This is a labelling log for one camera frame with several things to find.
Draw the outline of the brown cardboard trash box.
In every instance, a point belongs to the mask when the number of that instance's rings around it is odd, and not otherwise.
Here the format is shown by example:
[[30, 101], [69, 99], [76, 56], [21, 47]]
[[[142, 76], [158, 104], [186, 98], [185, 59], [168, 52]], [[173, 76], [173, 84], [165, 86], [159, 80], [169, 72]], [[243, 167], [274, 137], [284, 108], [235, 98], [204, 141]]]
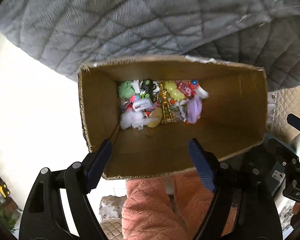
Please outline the brown cardboard trash box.
[[191, 139], [224, 161], [266, 132], [266, 74], [248, 64], [185, 56], [97, 62], [80, 67], [78, 92], [89, 151], [112, 145], [107, 180], [190, 171]]

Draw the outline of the purple plastic toy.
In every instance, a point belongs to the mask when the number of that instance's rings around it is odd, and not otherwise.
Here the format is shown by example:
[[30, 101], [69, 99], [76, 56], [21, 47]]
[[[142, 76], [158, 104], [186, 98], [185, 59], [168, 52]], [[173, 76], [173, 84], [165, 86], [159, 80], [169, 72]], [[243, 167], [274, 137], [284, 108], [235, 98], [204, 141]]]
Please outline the purple plastic toy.
[[186, 103], [187, 106], [187, 122], [189, 124], [195, 124], [200, 118], [202, 112], [202, 101], [199, 97], [193, 97]]

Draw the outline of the gold giraffe toy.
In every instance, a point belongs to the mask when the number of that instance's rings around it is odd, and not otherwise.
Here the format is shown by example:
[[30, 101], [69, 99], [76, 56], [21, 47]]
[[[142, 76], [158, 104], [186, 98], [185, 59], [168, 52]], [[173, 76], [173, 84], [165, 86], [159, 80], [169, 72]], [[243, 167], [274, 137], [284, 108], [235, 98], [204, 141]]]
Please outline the gold giraffe toy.
[[158, 86], [160, 88], [159, 93], [158, 93], [158, 98], [160, 101], [160, 107], [162, 110], [162, 118], [164, 121], [164, 124], [168, 123], [168, 120], [170, 120], [170, 122], [174, 122], [174, 117], [170, 108], [170, 103], [168, 100], [168, 91], [167, 89], [164, 87], [164, 84], [159, 81]]

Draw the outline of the grey quilted table cover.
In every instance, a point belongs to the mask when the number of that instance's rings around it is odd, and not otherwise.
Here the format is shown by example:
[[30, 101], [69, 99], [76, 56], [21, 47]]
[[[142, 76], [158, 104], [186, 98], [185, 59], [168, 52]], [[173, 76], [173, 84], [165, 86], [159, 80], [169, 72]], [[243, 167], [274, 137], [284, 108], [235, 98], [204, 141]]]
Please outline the grey quilted table cover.
[[270, 91], [300, 85], [299, 0], [3, 0], [0, 32], [55, 72], [139, 55], [262, 67]]

